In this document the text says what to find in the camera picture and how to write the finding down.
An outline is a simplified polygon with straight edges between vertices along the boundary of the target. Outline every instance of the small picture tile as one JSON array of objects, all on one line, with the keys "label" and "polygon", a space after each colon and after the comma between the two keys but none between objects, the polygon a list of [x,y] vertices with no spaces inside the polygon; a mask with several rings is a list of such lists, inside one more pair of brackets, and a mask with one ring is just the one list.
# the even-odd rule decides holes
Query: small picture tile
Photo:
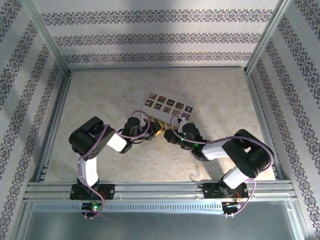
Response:
[{"label": "small picture tile", "polygon": [[186,106],[185,107],[185,109],[184,109],[184,111],[186,111],[187,113],[191,113],[192,112],[192,107],[190,107],[190,106]]},{"label": "small picture tile", "polygon": [[164,97],[164,96],[159,96],[159,98],[158,98],[158,102],[160,102],[160,103],[165,103],[165,101],[166,101],[166,97]]},{"label": "small picture tile", "polygon": [[144,105],[146,105],[146,106],[148,106],[148,107],[151,107],[152,104],[154,104],[154,101],[147,100]]},{"label": "small picture tile", "polygon": [[165,106],[162,111],[168,114],[171,111],[171,107]]},{"label": "small picture tile", "polygon": [[190,118],[190,115],[184,112],[183,115],[182,115],[182,117],[185,117],[186,120],[188,121],[189,118]]},{"label": "small picture tile", "polygon": [[156,104],[154,105],[154,108],[157,109],[157,110],[160,110],[161,107],[162,107],[162,104],[160,104],[160,103],[156,103]]},{"label": "small picture tile", "polygon": [[179,113],[180,113],[180,111],[174,109],[174,110],[172,111],[171,115],[172,115],[172,116],[176,116],[176,115],[178,115]]},{"label": "small picture tile", "polygon": [[151,93],[150,96],[149,96],[149,98],[150,98],[150,99],[153,99],[153,100],[156,100],[156,97],[157,97],[157,96],[158,96],[157,94]]},{"label": "small picture tile", "polygon": [[181,102],[177,102],[176,105],[175,105],[175,108],[182,110],[184,108],[184,104],[181,103]]},{"label": "small picture tile", "polygon": [[169,106],[173,106],[175,104],[176,101],[172,100],[172,99],[168,99],[168,101],[166,101],[166,104]]}]

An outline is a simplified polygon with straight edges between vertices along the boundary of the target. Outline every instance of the wall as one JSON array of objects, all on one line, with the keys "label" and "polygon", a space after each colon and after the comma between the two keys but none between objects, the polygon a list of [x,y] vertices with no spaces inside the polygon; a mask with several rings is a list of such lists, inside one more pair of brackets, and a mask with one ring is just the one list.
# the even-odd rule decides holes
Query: wall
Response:
[{"label": "wall", "polygon": [[18,0],[0,2],[0,240],[10,239],[64,79]]},{"label": "wall", "polygon": [[320,239],[319,30],[319,1],[292,1],[251,77],[279,162]]},{"label": "wall", "polygon": [[34,0],[70,69],[245,66],[278,0]]}]

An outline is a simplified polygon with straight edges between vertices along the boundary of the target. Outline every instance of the patterned wallpaper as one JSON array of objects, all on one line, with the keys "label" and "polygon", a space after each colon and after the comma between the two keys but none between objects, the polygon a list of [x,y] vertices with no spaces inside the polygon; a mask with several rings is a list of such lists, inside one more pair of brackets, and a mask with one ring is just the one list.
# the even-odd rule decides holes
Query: patterned wallpaper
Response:
[{"label": "patterned wallpaper", "polygon": [[251,77],[283,171],[320,239],[320,4],[294,0]]},{"label": "patterned wallpaper", "polygon": [[10,239],[63,74],[18,0],[1,3],[0,240]]},{"label": "patterned wallpaper", "polygon": [[278,0],[35,0],[70,69],[245,66]]}]

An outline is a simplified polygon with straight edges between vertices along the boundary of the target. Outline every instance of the floor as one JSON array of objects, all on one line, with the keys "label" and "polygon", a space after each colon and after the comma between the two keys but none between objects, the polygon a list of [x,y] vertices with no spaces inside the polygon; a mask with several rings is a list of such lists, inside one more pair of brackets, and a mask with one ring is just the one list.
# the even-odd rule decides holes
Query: floor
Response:
[{"label": "floor", "polygon": [[[75,182],[77,158],[70,134],[93,116],[115,129],[123,128],[131,113],[142,108],[149,93],[163,89],[195,101],[193,116],[204,139],[214,140],[246,129],[263,140],[242,69],[87,71],[73,73],[52,150],[46,182]],[[162,135],[134,145],[126,154],[105,147],[97,159],[101,181],[219,180],[234,166],[225,157],[197,161],[169,144]],[[274,180],[272,170],[258,176]]]}]

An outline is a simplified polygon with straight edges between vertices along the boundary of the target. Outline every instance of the black bracket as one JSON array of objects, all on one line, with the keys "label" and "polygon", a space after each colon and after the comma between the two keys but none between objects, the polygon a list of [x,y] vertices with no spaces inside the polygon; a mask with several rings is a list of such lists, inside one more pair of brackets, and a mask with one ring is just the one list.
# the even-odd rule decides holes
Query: black bracket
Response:
[{"label": "black bracket", "polygon": [[237,193],[242,198],[248,198],[248,188],[247,184],[241,183],[237,188],[235,188],[229,196],[225,196],[219,189],[220,184],[216,183],[203,183],[202,186],[198,188],[202,189],[205,199],[225,199],[225,198],[237,198]]},{"label": "black bracket", "polygon": [[[97,192],[100,193],[105,200],[114,199],[115,185],[114,184],[99,184]],[[79,184],[73,184],[70,193],[71,200],[100,200],[100,197],[96,194],[88,194],[85,192]]]}]

